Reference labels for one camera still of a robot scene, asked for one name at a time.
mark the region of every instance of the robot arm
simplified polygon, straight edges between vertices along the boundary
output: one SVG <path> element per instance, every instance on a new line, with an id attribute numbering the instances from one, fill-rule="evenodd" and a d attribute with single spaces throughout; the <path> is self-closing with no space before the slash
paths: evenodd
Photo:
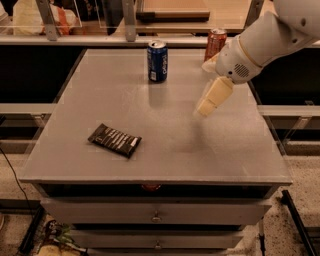
<path id="1" fill-rule="evenodd" d="M 206 61 L 203 69 L 216 72 L 224 81 L 229 79 L 233 84 L 245 83 L 260 74 L 273 60 L 308 47 L 320 38 L 319 1 L 274 0 L 274 6 L 278 16 L 267 12 L 234 37 L 219 54 Z M 220 81 L 213 82 L 202 103 L 208 101 L 210 95 L 224 91 L 226 83 Z M 230 91 L 230 84 L 225 89 Z M 220 94 L 219 104 L 213 103 L 211 111 L 204 110 L 203 104 L 200 104 L 198 111 L 203 115 L 210 114 L 230 94 Z"/>

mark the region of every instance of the metal frame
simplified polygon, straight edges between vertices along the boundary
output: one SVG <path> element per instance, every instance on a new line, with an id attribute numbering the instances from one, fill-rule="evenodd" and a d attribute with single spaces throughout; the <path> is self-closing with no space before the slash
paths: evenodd
<path id="1" fill-rule="evenodd" d="M 302 242 L 308 252 L 308 255 L 309 256 L 317 256 L 318 254 L 317 254 L 317 252 L 311 242 L 308 231 L 305 228 L 303 221 L 301 220 L 299 212 L 294 205 L 294 202 L 290 196 L 289 191 L 288 190 L 282 191 L 282 195 L 283 195 L 283 197 L 281 198 L 281 202 L 288 206 L 291 217 L 292 217 L 292 219 L 293 219 L 293 221 L 299 231 L 299 234 L 300 234 Z"/>

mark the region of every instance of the soda can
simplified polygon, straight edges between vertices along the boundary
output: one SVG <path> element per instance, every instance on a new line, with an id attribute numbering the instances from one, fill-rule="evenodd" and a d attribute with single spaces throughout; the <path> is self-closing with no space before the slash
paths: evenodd
<path id="1" fill-rule="evenodd" d="M 208 33 L 208 41 L 204 61 L 211 59 L 221 51 L 227 40 L 227 31 L 222 28 L 211 29 Z"/>
<path id="2" fill-rule="evenodd" d="M 161 40 L 148 44 L 148 77 L 153 82 L 163 82 L 168 74 L 168 48 Z"/>

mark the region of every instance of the floor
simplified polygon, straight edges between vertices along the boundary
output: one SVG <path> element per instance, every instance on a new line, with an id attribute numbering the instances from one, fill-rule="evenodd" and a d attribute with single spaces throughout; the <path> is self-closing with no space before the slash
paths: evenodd
<path id="1" fill-rule="evenodd" d="M 271 198 L 272 208 L 264 218 L 267 256 L 302 256 L 307 255 L 301 243 L 297 229 L 288 211 L 280 203 L 281 191 L 290 192 L 301 218 L 307 227 L 320 227 L 320 151 L 314 152 L 306 147 L 304 156 L 285 156 L 293 177 L 290 187 L 282 187 Z M 7 155 L 15 171 L 19 173 L 23 162 L 28 157 L 24 154 L 10 153 Z M 24 199 L 14 179 L 13 172 L 7 161 L 0 155 L 0 198 Z M 40 199 L 38 192 L 28 184 L 21 184 L 29 199 Z M 23 214 L 4 214 L 5 222 L 0 230 L 0 255 L 16 255 L 18 247 L 29 227 L 31 218 Z M 258 240 L 259 225 L 246 227 L 244 239 L 238 246 L 228 251 L 232 256 L 262 255 Z"/>

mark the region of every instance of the cable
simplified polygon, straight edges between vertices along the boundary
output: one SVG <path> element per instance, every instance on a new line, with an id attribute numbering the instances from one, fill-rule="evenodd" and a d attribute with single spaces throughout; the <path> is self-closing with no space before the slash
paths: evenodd
<path id="1" fill-rule="evenodd" d="M 33 219 L 32 209 L 31 209 L 30 202 L 29 202 L 29 199 L 28 199 L 28 197 L 27 197 L 27 194 L 26 194 L 26 192 L 23 190 L 23 188 L 21 187 L 20 182 L 18 181 L 18 178 L 17 178 L 17 174 L 16 174 L 13 166 L 11 165 L 11 163 L 10 163 L 7 155 L 3 152 L 3 150 L 2 150 L 1 147 L 0 147 L 0 151 L 1 151 L 1 153 L 3 154 L 4 158 L 7 160 L 8 164 L 9 164 L 9 166 L 10 166 L 12 172 L 13 172 L 13 175 L 14 175 L 14 178 L 15 178 L 15 180 L 16 180 L 16 183 L 17 183 L 18 187 L 20 188 L 20 190 L 21 190 L 22 193 L 24 194 L 24 197 L 25 197 L 25 199 L 26 199 L 26 202 L 27 202 L 27 204 L 28 204 L 28 208 L 29 208 L 29 211 L 30 211 L 31 219 Z"/>

